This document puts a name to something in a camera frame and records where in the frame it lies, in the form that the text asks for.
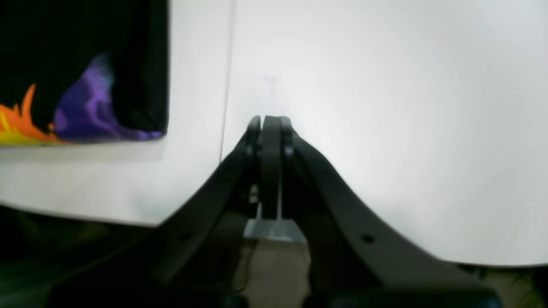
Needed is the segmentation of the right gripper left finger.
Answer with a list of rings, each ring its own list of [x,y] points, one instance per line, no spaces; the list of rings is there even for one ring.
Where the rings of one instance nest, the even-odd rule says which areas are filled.
[[[120,253],[57,285],[49,308],[247,308],[232,288],[245,226],[277,217],[279,117],[255,116],[237,146],[172,216]]]

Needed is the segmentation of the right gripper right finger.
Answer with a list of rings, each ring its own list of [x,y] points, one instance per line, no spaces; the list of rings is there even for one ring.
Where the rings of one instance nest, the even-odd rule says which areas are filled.
[[[495,308],[497,295],[411,243],[280,118],[283,209],[307,238],[305,308]]]

